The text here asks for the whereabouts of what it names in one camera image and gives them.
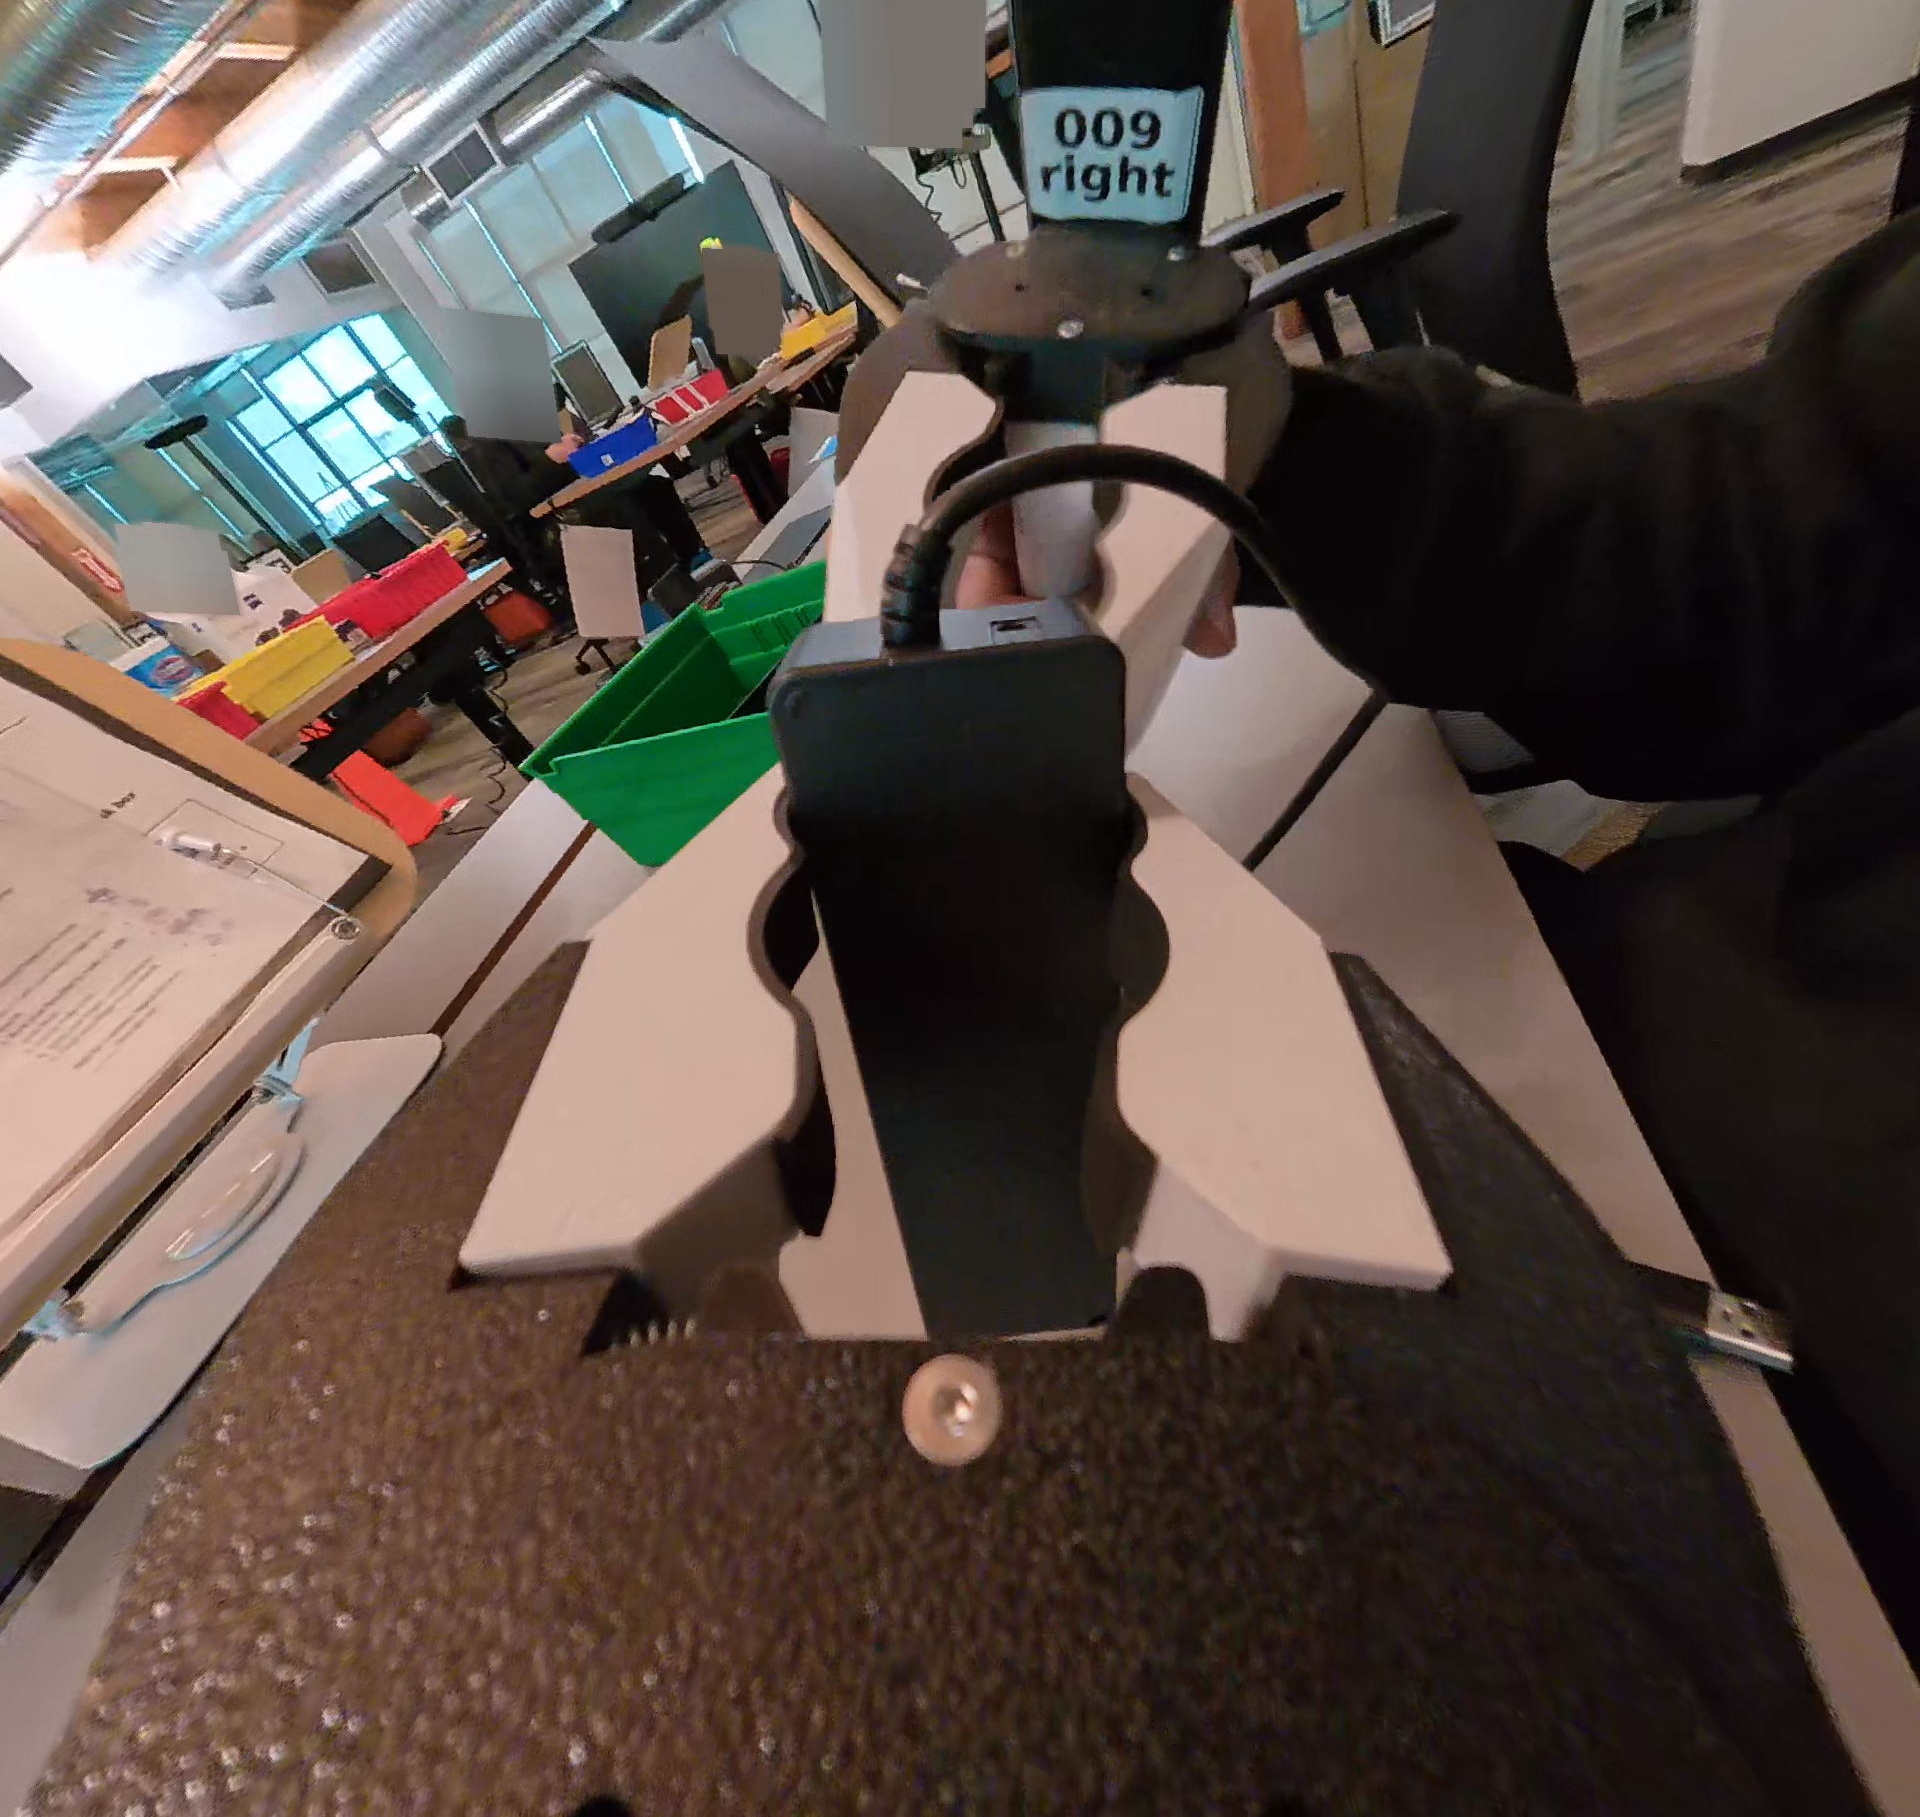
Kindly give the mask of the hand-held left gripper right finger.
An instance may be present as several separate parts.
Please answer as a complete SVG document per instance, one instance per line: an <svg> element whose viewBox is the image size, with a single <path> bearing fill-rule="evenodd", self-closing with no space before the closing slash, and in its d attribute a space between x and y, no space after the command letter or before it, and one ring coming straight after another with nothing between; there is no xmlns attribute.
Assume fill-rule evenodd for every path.
<svg viewBox="0 0 1920 1817"><path fill-rule="evenodd" d="M1453 1258L1324 940L1153 784L1128 785L1135 883L1168 936L1117 1035L1117 1111L1153 1152L1135 1269L1191 1274L1216 1340L1297 1277L1439 1291Z"/></svg>

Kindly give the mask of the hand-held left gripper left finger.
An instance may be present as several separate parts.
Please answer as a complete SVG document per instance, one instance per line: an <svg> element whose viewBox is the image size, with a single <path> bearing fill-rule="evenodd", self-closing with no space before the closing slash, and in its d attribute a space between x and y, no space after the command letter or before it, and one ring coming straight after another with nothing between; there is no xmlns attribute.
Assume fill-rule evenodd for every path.
<svg viewBox="0 0 1920 1817"><path fill-rule="evenodd" d="M635 1277L687 1320L715 1277L809 1237L841 998L782 811L757 781L593 930L463 1277Z"/></svg>

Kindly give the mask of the green plastic bin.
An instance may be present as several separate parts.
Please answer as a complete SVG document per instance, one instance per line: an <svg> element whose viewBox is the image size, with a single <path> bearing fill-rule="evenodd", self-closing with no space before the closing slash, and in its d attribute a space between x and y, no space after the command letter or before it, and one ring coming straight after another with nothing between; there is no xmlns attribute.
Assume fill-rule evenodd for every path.
<svg viewBox="0 0 1920 1817"><path fill-rule="evenodd" d="M824 608L805 562L667 621L520 766L638 865L667 865L775 766L767 687Z"/></svg>

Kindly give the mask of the black USB hub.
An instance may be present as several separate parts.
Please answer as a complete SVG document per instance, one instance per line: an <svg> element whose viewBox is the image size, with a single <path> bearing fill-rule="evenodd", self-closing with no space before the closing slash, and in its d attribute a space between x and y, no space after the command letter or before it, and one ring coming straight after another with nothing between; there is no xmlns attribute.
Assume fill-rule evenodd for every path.
<svg viewBox="0 0 1920 1817"><path fill-rule="evenodd" d="M1127 669L1071 602L819 621L772 677L786 830L827 941L930 1333L1079 1332L1086 1199L1135 851Z"/></svg>

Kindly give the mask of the person's right forearm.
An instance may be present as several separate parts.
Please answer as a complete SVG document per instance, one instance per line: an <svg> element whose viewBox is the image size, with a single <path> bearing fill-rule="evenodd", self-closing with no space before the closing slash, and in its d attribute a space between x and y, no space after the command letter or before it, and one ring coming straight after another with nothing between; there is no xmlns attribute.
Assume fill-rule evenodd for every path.
<svg viewBox="0 0 1920 1817"><path fill-rule="evenodd" d="M1621 800L1766 795L1917 710L1917 212L1644 397L1439 347L1297 369L1253 499L1320 643Z"/></svg>

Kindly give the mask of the person's right hand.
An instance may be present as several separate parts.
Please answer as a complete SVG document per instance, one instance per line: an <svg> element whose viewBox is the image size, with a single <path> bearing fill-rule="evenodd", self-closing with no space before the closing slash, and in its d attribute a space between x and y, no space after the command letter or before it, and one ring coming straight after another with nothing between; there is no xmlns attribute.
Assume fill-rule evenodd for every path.
<svg viewBox="0 0 1920 1817"><path fill-rule="evenodd" d="M1238 643L1235 597L1241 585L1238 554L1227 551L1187 632L1187 651L1198 658L1227 658ZM1019 559L1019 529L1010 504L990 508L979 521L973 548L954 581L954 604L1016 604L1039 602L1050 591L1027 584Z"/></svg>

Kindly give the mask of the wooden document board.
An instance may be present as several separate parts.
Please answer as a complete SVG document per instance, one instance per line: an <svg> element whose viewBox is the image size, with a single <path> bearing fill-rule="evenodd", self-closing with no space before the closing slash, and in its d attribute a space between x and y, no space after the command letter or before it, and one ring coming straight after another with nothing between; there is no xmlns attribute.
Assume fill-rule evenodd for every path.
<svg viewBox="0 0 1920 1817"><path fill-rule="evenodd" d="M3 1340L417 899L393 830L133 677L3 643Z"/></svg>

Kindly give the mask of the red-orange plastic item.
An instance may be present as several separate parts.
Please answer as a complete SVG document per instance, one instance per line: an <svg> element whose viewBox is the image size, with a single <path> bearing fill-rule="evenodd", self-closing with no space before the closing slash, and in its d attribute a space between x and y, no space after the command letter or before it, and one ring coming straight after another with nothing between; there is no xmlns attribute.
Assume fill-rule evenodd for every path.
<svg viewBox="0 0 1920 1817"><path fill-rule="evenodd" d="M333 784L368 815L385 821L408 850L428 844L467 800L428 796L365 750L346 756Z"/></svg>

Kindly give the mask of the black office chair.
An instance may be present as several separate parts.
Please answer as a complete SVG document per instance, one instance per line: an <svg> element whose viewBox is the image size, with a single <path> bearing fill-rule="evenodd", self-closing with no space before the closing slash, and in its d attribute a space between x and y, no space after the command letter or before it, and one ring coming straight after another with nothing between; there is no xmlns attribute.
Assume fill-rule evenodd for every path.
<svg viewBox="0 0 1920 1817"><path fill-rule="evenodd" d="M1282 247L1253 307L1298 307L1324 355L1340 358L1331 296L1345 293L1376 347L1429 341L1576 397L1547 218L1592 1L1436 0L1394 218L1324 248L1310 248L1306 223L1334 191L1243 222L1246 243Z"/></svg>

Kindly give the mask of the long wooden desk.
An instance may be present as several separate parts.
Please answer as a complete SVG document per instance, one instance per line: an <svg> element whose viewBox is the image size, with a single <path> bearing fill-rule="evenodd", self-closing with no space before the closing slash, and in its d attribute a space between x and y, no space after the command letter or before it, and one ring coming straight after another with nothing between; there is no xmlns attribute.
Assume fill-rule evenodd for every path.
<svg viewBox="0 0 1920 1817"><path fill-rule="evenodd" d="M469 573L460 589L439 597L370 651L350 658L348 669L264 719L246 744L291 759L294 770L312 781L326 781L400 711L445 698L493 750L506 750L513 762L528 756L532 743L493 700L479 662L485 639L493 632L482 599L498 591L509 573L509 562Z"/></svg>

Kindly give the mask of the printed paper sheet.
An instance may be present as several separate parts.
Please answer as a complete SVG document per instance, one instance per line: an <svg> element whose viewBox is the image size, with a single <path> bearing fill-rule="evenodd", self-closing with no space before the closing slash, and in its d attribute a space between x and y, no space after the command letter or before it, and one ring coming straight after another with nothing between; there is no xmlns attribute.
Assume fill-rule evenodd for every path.
<svg viewBox="0 0 1920 1817"><path fill-rule="evenodd" d="M3 1229L81 1180L386 863L3 671Z"/></svg>

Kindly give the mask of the white cabinet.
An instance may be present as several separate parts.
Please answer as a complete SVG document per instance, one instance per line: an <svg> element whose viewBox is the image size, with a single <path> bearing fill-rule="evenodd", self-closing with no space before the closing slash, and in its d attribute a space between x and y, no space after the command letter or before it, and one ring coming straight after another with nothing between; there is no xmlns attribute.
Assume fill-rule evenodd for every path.
<svg viewBox="0 0 1920 1817"><path fill-rule="evenodd" d="M1694 0L1681 177L1713 177L1917 71L1917 0Z"/></svg>

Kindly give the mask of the black wall screen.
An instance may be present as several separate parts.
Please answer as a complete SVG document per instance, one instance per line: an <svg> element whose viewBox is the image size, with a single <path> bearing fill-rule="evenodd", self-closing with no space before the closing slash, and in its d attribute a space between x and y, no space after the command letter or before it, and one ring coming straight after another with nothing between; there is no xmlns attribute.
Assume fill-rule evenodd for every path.
<svg viewBox="0 0 1920 1817"><path fill-rule="evenodd" d="M706 336L705 247L772 252L738 164L705 177L668 174L594 223L568 273L631 373L643 374L653 336L679 314Z"/></svg>

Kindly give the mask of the silver ventilation duct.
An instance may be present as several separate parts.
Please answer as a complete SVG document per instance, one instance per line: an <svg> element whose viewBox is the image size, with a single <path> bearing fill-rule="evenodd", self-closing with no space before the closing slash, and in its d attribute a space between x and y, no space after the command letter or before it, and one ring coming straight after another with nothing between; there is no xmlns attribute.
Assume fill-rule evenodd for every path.
<svg viewBox="0 0 1920 1817"><path fill-rule="evenodd" d="M253 286L634 1L361 0L93 248L93 265Z"/></svg>

